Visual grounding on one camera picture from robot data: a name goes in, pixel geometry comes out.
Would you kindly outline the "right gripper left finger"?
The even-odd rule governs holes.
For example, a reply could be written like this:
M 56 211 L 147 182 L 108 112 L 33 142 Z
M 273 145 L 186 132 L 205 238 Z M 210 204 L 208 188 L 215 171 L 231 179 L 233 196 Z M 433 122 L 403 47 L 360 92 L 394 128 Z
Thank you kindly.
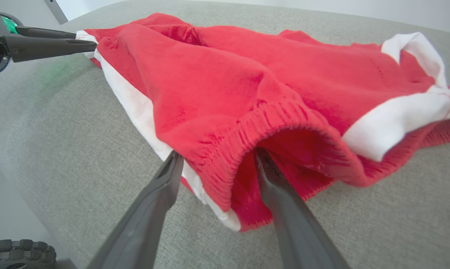
M 89 269 L 154 267 L 165 216 L 177 199 L 183 167 L 184 158 L 172 151 L 104 242 Z

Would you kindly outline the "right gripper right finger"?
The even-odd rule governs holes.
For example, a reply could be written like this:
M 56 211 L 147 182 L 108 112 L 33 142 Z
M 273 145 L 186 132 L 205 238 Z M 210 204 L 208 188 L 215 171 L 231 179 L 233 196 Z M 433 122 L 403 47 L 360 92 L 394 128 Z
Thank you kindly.
M 338 248 L 263 148 L 254 153 L 261 199 L 273 216 L 285 269 L 348 269 Z

